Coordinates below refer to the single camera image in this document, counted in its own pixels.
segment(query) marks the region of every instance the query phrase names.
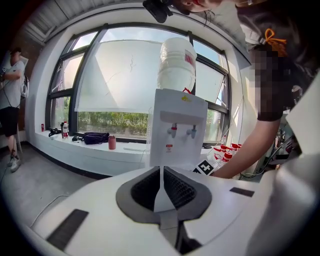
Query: ceiling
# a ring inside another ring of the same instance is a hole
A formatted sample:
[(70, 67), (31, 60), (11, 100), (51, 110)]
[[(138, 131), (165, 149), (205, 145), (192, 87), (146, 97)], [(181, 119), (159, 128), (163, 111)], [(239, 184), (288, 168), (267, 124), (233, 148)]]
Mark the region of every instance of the ceiling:
[[(139, 3), (142, 1), (47, 0), (25, 23), (22, 30), (33, 40), (44, 44), (51, 33), (54, 33), (65, 23), (72, 21), (72, 19), (92, 10), (96, 10), (96, 13), (99, 13), (99, 9), (108, 5), (128, 2)], [(224, 2), (215, 9), (214, 15), (211, 16), (211, 23), (224, 30), (241, 46), (246, 47), (245, 36), (241, 30), (234, 3)]]

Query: black grille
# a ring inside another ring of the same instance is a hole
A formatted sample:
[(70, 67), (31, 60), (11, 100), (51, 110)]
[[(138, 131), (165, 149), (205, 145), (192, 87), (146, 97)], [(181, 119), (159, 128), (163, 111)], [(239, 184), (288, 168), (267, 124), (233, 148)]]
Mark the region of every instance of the black grille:
[(139, 205), (154, 210), (155, 199), (160, 189), (160, 170), (152, 172), (131, 189), (131, 196)]
[(196, 190), (168, 171), (163, 172), (164, 189), (176, 209), (186, 205), (196, 197)]

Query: white roller shade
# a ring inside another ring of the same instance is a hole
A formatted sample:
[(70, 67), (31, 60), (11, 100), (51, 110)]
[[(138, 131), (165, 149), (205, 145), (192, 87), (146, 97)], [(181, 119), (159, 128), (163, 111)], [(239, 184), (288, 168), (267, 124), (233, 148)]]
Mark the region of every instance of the white roller shade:
[(161, 43), (102, 42), (86, 63), (77, 112), (148, 113), (154, 105)]
[(198, 61), (196, 62), (195, 75), (195, 95), (215, 103), (224, 75)]

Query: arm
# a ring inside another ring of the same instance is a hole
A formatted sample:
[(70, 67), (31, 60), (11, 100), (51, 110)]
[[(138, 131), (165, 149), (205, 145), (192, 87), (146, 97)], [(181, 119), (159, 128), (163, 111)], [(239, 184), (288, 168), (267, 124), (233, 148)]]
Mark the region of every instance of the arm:
[(280, 119), (271, 122), (258, 120), (254, 130), (235, 156), (211, 175), (219, 178), (230, 179), (253, 165), (272, 145), (277, 135), (279, 125)]
[(255, 100), (258, 108), (254, 130), (231, 160), (212, 175), (232, 178), (258, 161), (272, 145), (283, 115), (288, 77), (284, 59), (277, 52), (260, 45), (249, 51), (255, 74)]
[(14, 73), (4, 74), (3, 79), (4, 80), (18, 80), (21, 78), (22, 72), (21, 70), (17, 70)]

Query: gray floor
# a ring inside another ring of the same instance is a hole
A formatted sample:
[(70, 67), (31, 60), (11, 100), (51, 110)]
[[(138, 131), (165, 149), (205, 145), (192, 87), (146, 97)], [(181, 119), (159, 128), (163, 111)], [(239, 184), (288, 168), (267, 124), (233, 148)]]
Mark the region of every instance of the gray floor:
[[(84, 185), (95, 181), (66, 170), (46, 159), (31, 146), (23, 145), (24, 162), (11, 173), (5, 172), (10, 156), (0, 155), (1, 193), (22, 223), (30, 227), (41, 210), (59, 195), (70, 195)], [(60, 197), (47, 210), (64, 200)]]

